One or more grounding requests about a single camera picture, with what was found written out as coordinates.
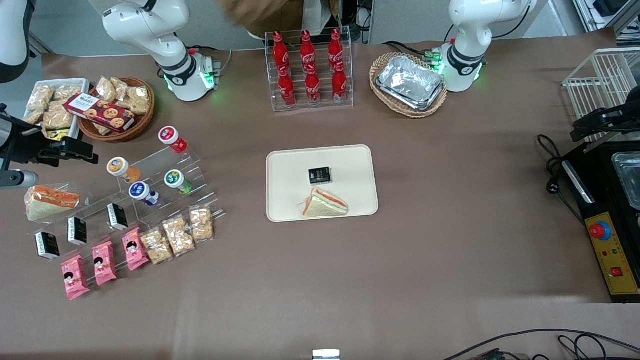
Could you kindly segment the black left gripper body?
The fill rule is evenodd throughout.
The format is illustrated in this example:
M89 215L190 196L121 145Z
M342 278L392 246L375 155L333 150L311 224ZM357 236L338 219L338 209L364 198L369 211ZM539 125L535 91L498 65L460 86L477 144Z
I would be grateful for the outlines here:
M640 87L631 89L626 101L622 105L605 110L602 118L605 121L606 132L622 134L639 132L640 118Z

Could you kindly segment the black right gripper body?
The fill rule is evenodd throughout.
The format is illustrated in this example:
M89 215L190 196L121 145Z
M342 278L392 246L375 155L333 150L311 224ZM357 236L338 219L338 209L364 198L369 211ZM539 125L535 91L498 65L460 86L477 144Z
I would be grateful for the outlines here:
M24 124L21 120L9 120L6 117L2 117L0 123L2 168L9 168L11 163L59 167L59 159L43 157L53 142L46 139L38 127Z

